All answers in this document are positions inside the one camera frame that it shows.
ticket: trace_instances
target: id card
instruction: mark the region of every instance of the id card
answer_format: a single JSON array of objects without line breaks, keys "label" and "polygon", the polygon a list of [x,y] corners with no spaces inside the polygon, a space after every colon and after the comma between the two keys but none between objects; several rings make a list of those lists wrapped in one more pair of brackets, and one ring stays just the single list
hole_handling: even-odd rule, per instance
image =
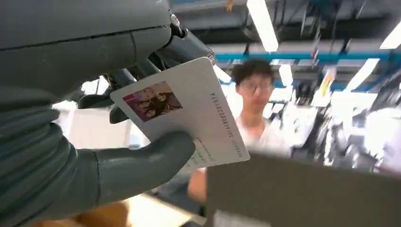
[{"label": "id card", "polygon": [[171,131],[190,134],[196,150],[185,170],[250,158],[206,57],[142,79],[110,97],[151,142]]}]

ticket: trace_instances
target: curly black hair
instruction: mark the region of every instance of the curly black hair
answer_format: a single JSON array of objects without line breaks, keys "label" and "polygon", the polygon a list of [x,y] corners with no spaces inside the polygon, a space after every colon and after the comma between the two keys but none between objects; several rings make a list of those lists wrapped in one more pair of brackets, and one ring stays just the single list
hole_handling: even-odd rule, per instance
[{"label": "curly black hair", "polygon": [[253,74],[262,75],[270,79],[271,83],[274,81],[270,62],[262,59],[249,59],[242,64],[234,66],[231,77],[237,85],[240,85],[244,79],[249,78]]}]

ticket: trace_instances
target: robotic hand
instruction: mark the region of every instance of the robotic hand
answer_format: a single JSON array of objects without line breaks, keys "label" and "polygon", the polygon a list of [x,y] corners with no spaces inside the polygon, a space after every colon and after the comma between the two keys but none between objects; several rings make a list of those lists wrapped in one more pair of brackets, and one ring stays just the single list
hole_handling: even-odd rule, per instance
[{"label": "robotic hand", "polygon": [[[76,150],[52,104],[105,76],[100,96],[177,64],[215,55],[179,25],[166,0],[0,2],[0,226],[58,219],[123,200],[173,177],[194,152],[172,132],[137,151]],[[113,107],[112,123],[127,117]]]}]

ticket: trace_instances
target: white t-shirt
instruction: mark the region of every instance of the white t-shirt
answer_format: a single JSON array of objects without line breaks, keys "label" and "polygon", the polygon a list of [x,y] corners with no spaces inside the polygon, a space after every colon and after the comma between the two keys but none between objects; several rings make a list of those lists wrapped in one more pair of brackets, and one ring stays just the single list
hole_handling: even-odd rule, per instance
[{"label": "white t-shirt", "polygon": [[246,148],[253,153],[291,157],[291,148],[286,143],[281,131],[273,128],[268,121],[260,137],[255,137],[242,125],[241,119],[236,120],[239,132]]}]

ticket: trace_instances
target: photo on card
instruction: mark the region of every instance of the photo on card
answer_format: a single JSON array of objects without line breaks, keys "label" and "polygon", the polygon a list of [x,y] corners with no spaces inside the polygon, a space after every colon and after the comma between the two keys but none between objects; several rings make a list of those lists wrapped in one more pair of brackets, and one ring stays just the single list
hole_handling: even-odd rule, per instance
[{"label": "photo on card", "polygon": [[124,96],[122,99],[143,122],[183,108],[165,81]]}]

